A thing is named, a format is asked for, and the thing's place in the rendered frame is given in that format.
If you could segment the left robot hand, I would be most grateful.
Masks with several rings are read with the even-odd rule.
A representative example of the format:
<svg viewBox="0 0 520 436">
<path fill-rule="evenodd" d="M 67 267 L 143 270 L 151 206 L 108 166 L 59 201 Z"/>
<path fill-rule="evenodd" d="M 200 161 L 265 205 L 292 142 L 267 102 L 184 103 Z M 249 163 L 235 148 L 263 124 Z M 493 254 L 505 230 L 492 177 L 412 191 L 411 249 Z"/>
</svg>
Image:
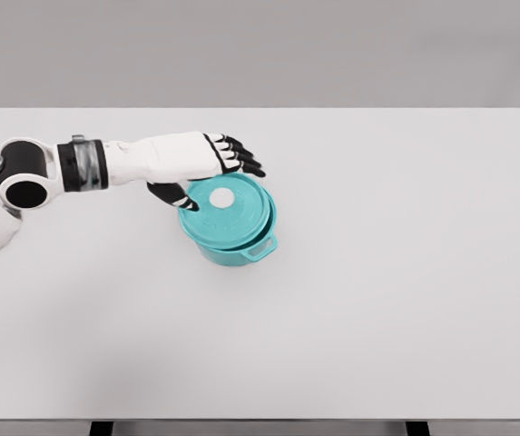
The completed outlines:
<svg viewBox="0 0 520 436">
<path fill-rule="evenodd" d="M 191 132 L 151 139 L 147 159 L 147 189 L 159 200 L 177 209 L 197 212 L 199 205 L 181 186 L 182 182 L 208 180 L 218 175 L 242 172 L 266 176 L 254 154 L 226 134 Z"/>
</svg>

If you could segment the teal pot lid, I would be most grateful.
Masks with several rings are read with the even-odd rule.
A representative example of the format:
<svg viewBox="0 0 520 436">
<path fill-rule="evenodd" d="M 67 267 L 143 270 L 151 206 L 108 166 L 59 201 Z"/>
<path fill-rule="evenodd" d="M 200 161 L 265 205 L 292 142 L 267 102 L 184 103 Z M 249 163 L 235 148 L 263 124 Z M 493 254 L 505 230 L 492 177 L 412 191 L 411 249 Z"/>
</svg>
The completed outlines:
<svg viewBox="0 0 520 436">
<path fill-rule="evenodd" d="M 211 202 L 213 192 L 233 194 L 230 206 Z M 196 243 L 220 250 L 235 249 L 254 239 L 270 216 L 268 192 L 249 176 L 229 173 L 190 183 L 187 194 L 199 206 L 197 212 L 180 209 L 179 222 Z"/>
</svg>

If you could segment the teal pot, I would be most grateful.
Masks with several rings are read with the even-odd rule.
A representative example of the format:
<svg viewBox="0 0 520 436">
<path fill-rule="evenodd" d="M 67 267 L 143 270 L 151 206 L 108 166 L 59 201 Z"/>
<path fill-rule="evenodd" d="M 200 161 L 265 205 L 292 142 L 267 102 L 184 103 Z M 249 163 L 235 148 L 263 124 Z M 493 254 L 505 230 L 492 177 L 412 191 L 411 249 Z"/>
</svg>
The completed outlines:
<svg viewBox="0 0 520 436">
<path fill-rule="evenodd" d="M 262 231 L 250 242 L 240 247 L 229 250 L 220 250 L 196 243 L 192 240 L 202 255 L 213 263 L 222 266 L 243 266 L 250 263 L 257 263 L 273 253 L 278 242 L 275 235 L 276 226 L 276 206 L 273 198 L 270 197 L 270 216 L 267 224 Z M 233 201 L 233 194 L 225 189 L 220 189 L 211 195 L 211 202 L 220 208 L 228 207 Z"/>
</svg>

